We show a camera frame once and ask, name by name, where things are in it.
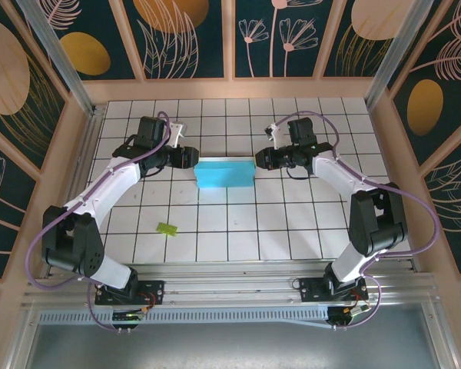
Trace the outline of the white and blue cloth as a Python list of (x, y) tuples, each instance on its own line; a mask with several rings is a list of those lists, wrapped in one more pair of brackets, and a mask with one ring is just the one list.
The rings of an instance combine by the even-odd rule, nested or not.
[(199, 188), (252, 187), (256, 166), (252, 157), (200, 158), (194, 167)]

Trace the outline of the black controller board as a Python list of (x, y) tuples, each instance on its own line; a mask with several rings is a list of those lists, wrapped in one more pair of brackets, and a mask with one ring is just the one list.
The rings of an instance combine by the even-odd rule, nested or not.
[(327, 308), (326, 322), (331, 326), (349, 325), (353, 318), (370, 308), (367, 305), (356, 307), (329, 307)]
[(111, 326), (118, 334), (130, 334), (146, 318), (149, 310), (148, 306), (126, 311), (115, 310), (111, 316)]

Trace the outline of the grey metal sheet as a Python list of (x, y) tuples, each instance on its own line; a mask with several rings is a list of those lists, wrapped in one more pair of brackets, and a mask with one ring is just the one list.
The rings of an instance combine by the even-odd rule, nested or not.
[(440, 369), (423, 330), (160, 324), (117, 335), (41, 326), (26, 369)]

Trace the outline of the aluminium side rail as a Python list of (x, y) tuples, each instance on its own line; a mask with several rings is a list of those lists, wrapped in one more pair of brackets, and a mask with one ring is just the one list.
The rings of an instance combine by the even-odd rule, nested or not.
[(78, 158), (68, 195), (72, 204), (50, 206), (43, 215), (43, 225), (54, 226), (45, 232), (41, 242), (43, 261), (56, 268), (91, 277), (104, 257), (104, 246), (95, 217), (86, 209), (87, 201), (77, 199), (87, 185), (105, 112), (97, 107), (81, 136)]

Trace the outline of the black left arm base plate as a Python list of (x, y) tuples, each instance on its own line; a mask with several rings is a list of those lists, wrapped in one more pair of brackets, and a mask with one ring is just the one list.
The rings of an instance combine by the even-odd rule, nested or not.
[(125, 289), (103, 286), (95, 294), (95, 305), (160, 305), (164, 298), (163, 281), (136, 281)]

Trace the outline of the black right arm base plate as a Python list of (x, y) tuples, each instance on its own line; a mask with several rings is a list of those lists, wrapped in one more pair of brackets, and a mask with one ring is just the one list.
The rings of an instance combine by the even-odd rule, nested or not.
[(364, 278), (339, 283), (329, 278), (300, 278), (299, 292), (302, 302), (355, 302), (357, 299), (369, 299)]

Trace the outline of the aluminium mounting rail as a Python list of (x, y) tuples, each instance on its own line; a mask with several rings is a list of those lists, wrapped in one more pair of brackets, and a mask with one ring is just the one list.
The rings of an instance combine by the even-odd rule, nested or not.
[[(320, 277), (325, 261), (227, 261), (136, 264), (141, 280), (164, 282), (165, 308), (231, 308), (298, 305), (297, 278)], [(368, 269), (372, 302), (383, 305), (436, 302), (440, 294), (430, 273), (411, 261), (381, 260)]]

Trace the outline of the aluminium frame post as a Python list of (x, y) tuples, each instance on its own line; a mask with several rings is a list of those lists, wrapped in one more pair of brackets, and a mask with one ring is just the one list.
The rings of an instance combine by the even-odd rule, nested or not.
[(82, 81), (70, 62), (64, 48), (49, 25), (40, 5), (36, 0), (16, 0), (24, 16), (29, 20), (32, 29), (38, 36), (41, 44), (51, 56), (51, 60), (58, 68), (61, 76), (75, 96), (82, 110), (89, 116), (93, 116), (95, 105), (89, 98)]
[(369, 113), (373, 112), (377, 102), (385, 92), (388, 82), (420, 32), (420, 28), (429, 18), (434, 2), (435, 0), (414, 0), (409, 7), (364, 97)]

